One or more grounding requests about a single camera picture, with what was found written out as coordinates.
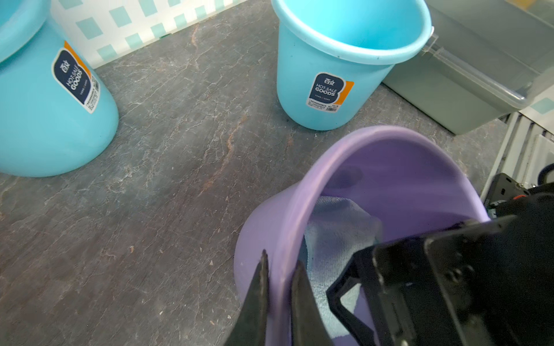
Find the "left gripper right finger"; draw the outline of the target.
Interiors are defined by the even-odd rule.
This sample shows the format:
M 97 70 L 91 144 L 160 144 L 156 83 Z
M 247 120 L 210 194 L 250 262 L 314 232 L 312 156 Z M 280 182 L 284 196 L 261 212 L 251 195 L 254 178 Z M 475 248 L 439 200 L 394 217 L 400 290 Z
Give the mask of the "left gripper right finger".
M 291 281 L 291 340 L 292 345 L 333 346 L 301 261 L 297 262 Z

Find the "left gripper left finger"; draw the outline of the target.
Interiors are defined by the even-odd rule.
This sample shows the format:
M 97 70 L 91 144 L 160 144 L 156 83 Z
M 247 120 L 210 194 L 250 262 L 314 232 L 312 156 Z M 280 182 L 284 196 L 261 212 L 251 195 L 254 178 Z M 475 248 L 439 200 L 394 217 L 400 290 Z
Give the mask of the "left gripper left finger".
M 268 255 L 262 251 L 255 268 L 239 317 L 225 346 L 264 346 L 268 320 L 269 269 Z

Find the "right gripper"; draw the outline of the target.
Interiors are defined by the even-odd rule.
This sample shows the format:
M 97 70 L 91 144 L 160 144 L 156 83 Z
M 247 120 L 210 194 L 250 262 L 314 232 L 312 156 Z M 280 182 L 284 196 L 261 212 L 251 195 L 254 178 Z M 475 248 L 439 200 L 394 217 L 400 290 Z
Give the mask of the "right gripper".
M 461 223 L 359 250 L 327 290 L 359 345 L 518 345 L 479 284 L 479 247 L 514 220 Z

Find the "light green cloth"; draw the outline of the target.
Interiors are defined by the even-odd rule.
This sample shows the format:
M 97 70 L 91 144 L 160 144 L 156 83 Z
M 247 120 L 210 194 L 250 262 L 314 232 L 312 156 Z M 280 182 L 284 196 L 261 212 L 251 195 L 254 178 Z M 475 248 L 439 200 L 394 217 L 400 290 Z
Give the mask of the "light green cloth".
M 381 220 L 347 198 L 317 199 L 304 231 L 299 259 L 307 276 L 318 311 L 330 338 L 349 332 L 330 311 L 326 291 L 342 274 L 355 252 L 382 241 Z

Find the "purple bucket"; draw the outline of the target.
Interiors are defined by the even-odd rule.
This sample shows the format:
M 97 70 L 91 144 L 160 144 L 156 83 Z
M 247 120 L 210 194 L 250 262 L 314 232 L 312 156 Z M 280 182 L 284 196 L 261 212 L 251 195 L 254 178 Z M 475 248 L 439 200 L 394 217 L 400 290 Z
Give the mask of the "purple bucket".
M 304 230 L 322 195 L 352 200 L 378 218 L 387 242 L 489 219 L 463 171 L 425 136 L 388 125 L 350 133 L 298 183 L 254 209 L 239 233 L 234 274 L 240 298 L 246 297 L 262 254 L 268 256 L 267 345 L 291 342 L 291 278 Z

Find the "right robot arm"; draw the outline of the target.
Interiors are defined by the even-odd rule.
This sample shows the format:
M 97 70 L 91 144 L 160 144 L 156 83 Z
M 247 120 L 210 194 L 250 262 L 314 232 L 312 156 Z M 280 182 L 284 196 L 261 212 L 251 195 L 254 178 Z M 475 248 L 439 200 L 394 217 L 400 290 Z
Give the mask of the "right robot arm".
M 490 210 L 355 252 L 330 310 L 359 345 L 552 345 L 553 186 Z

